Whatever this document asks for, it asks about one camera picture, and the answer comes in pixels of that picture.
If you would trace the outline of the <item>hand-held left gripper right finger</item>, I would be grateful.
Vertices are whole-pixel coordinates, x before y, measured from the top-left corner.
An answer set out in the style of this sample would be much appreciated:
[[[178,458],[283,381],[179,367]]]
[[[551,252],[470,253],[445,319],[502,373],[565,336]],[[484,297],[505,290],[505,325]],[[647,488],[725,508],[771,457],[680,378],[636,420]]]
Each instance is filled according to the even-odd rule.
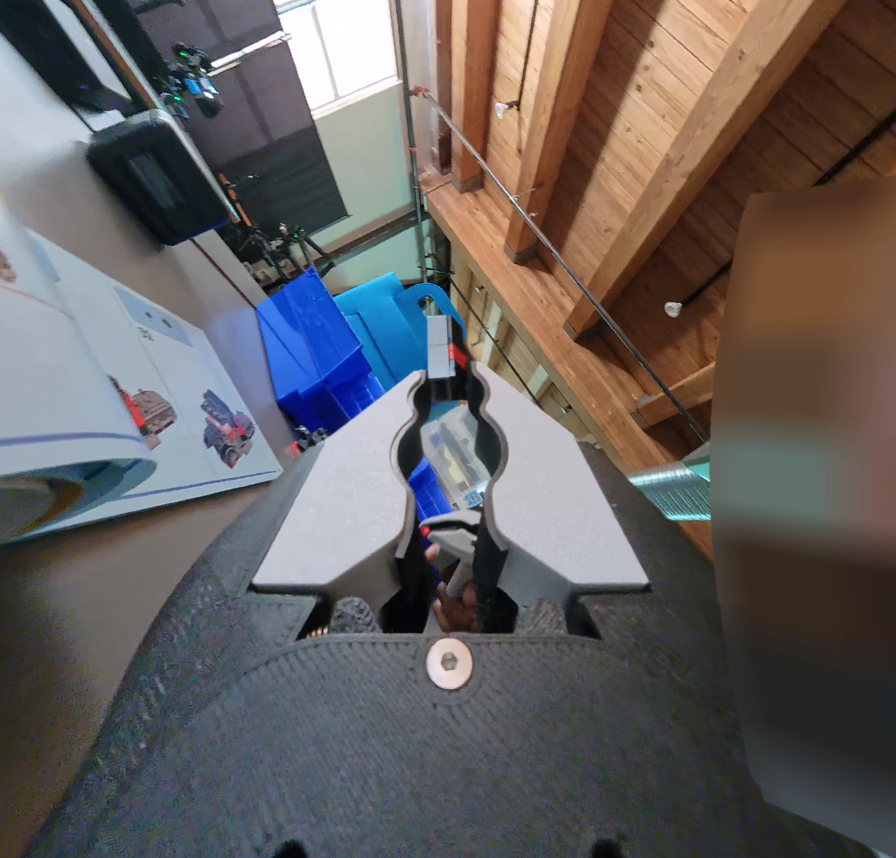
[[[480,605],[642,592],[648,576],[577,438],[487,366],[470,364],[476,454],[490,473],[474,559]]]

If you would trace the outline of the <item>grey desk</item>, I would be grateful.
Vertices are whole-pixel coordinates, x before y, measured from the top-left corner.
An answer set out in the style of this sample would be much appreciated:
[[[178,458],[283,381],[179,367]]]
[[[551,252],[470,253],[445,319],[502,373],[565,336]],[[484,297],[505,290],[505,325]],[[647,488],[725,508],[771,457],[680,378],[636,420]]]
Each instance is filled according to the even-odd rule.
[[[201,328],[284,468],[253,307],[215,232],[155,244],[84,158],[89,124],[2,38],[2,187],[26,227]],[[267,483],[2,547],[2,856],[21,856],[77,773],[134,651],[203,550]]]

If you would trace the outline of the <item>small grey red brick assembly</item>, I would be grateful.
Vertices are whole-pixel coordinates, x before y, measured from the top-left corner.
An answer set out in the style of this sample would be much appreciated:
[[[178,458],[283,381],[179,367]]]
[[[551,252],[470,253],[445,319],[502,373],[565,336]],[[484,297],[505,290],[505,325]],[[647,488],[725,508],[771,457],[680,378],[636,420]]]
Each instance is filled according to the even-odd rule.
[[[427,382],[434,403],[467,400],[468,355],[454,316],[427,318]]]

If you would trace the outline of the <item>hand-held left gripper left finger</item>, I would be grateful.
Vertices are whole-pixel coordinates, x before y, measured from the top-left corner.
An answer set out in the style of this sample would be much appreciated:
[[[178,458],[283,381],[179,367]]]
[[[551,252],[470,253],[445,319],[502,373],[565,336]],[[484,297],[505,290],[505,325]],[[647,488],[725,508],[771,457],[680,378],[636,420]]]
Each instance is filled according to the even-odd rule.
[[[329,437],[252,578],[276,594],[391,600],[396,556],[416,529],[416,503],[399,465],[401,439],[420,419],[414,371]]]

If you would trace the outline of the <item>person's right hand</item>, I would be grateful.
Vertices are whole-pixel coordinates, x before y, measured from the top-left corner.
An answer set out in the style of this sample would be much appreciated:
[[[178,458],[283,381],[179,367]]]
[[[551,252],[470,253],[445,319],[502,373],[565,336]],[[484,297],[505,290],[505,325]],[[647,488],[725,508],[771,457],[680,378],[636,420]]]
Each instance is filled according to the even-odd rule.
[[[439,628],[444,633],[481,633],[479,623],[475,582],[470,579],[463,591],[449,594],[449,584],[456,578],[459,561],[442,562],[439,559],[440,546],[432,544],[425,551],[427,562],[439,573],[432,612]]]

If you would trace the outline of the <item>clear plastic organizer box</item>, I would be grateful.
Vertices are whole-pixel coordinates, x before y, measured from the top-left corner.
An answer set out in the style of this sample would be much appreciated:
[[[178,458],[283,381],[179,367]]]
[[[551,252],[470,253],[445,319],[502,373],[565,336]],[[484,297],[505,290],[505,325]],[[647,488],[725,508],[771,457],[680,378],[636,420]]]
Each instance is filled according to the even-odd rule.
[[[458,403],[420,429],[424,456],[453,511],[481,506],[491,474],[476,454],[477,421]]]

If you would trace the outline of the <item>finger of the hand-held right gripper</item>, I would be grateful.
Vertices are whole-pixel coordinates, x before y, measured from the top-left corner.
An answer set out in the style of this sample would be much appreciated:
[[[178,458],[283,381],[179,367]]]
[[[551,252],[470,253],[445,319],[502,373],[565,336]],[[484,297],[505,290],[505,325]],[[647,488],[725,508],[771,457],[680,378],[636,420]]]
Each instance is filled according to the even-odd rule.
[[[438,554],[431,564],[442,574],[454,569],[454,574],[444,583],[450,599],[461,598],[467,583],[473,579],[473,565],[479,524],[480,509],[466,509],[431,516],[420,524],[420,534],[430,545],[438,546]]]

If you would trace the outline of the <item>blue plastic bin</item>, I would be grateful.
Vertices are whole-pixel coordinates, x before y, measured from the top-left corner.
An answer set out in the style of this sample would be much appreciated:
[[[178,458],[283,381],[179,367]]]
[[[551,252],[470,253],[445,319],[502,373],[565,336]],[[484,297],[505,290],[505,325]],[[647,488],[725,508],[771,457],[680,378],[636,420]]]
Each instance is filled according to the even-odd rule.
[[[278,406],[330,434],[386,393],[335,297],[309,270],[256,309]]]

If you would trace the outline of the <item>brick instruction booklet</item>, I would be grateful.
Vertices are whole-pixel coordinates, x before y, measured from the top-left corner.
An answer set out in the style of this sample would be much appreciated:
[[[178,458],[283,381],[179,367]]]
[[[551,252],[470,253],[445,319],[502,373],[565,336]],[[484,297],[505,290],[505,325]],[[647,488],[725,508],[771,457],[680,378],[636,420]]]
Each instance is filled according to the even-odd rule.
[[[1,210],[2,543],[283,471],[207,337]]]

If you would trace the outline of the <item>blue felt bag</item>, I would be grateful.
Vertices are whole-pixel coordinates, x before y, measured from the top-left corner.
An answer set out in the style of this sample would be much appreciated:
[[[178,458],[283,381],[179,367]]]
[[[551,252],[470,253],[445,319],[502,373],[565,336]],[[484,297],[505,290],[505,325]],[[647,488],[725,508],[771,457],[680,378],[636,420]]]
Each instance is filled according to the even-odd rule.
[[[462,335],[466,333],[462,316],[441,287],[432,283],[405,287],[392,272],[335,297],[385,391],[409,373],[427,368],[424,299],[431,299],[442,315],[454,318]]]

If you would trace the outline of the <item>black curtain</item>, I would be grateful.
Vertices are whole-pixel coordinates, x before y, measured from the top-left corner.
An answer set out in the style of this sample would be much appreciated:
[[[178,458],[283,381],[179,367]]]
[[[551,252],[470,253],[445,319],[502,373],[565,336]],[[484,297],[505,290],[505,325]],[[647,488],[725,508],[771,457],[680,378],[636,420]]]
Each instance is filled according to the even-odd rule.
[[[176,42],[218,61],[280,31],[273,0],[186,0],[139,20],[168,61]],[[348,215],[291,54],[298,46],[291,37],[212,77],[222,103],[214,118],[186,97],[186,131],[209,169],[233,184],[253,225],[269,235],[281,224],[314,234]]]

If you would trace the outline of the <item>steel ceiling pipe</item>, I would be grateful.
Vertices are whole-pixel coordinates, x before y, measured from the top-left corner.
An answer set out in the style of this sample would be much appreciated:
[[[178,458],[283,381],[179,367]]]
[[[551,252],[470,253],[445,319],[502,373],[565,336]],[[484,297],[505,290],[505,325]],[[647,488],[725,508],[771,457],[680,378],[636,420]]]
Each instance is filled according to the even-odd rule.
[[[673,406],[674,411],[678,413],[679,416],[682,416],[689,427],[695,432],[695,434],[700,438],[702,443],[707,443],[710,441],[709,435],[700,427],[697,421],[690,414],[689,409],[685,407],[682,401],[676,396],[676,394],[671,390],[669,386],[666,385],[666,382],[662,380],[662,378],[658,375],[655,369],[650,365],[641,351],[633,344],[631,339],[624,333],[623,329],[619,324],[613,319],[608,310],[599,302],[599,300],[595,297],[595,295],[590,292],[588,286],[585,285],[584,282],[573,272],[572,268],[566,263],[562,255],[559,253],[557,248],[550,242],[550,240],[546,237],[546,235],[542,232],[542,230],[538,227],[533,217],[521,206],[521,203],[517,200],[517,198],[504,186],[504,184],[497,178],[492,169],[487,165],[485,158],[473,147],[473,144],[470,140],[462,133],[462,130],[454,124],[454,121],[451,119],[450,115],[442,108],[441,105],[435,100],[431,91],[427,87],[422,87],[420,85],[410,88],[409,95],[414,98],[424,98],[426,101],[431,103],[431,106],[435,109],[436,113],[438,113],[439,117],[442,121],[447,124],[450,131],[454,136],[456,136],[464,147],[472,156],[472,158],[476,161],[476,163],[482,168],[482,170],[488,175],[488,177],[497,185],[500,192],[506,197],[506,199],[511,204],[511,207],[516,212],[518,216],[524,221],[525,225],[532,231],[532,234],[538,239],[539,243],[544,246],[544,248],[550,253],[550,255],[554,258],[556,264],[566,272],[569,279],[574,282],[575,287],[581,293],[581,296],[585,298],[586,303],[590,306],[590,308],[596,312],[599,318],[604,322],[606,328],[608,328],[617,338],[617,340],[623,345],[623,347],[628,351],[628,353],[634,358],[634,360],[647,372],[647,374],[651,377],[653,382],[658,386],[658,389],[662,396],[666,397],[670,404]]]

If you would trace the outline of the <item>black hard case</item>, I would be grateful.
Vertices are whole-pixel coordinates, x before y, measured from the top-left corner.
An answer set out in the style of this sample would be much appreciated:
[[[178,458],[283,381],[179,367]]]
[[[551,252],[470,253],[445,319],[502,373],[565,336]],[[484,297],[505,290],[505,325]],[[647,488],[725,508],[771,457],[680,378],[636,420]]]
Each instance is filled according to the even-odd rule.
[[[162,245],[182,244],[230,222],[230,203],[165,111],[144,111],[96,131],[86,159]]]

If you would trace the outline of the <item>black device with green lights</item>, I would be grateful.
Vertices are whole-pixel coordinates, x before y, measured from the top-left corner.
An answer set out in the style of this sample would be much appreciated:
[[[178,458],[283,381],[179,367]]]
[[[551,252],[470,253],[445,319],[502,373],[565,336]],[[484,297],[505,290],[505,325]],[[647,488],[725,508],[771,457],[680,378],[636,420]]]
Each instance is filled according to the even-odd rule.
[[[207,53],[181,40],[174,42],[171,51],[168,84],[171,87],[172,108],[182,118],[188,119],[185,97],[189,97],[202,117],[213,120],[222,111],[223,103],[209,77],[212,65]]]

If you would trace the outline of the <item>bright window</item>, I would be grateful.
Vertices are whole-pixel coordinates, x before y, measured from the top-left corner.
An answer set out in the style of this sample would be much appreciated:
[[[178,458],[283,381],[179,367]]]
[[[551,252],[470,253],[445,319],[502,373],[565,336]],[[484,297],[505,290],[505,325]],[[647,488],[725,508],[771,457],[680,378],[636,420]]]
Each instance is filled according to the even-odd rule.
[[[273,0],[314,116],[394,86],[390,0]]]

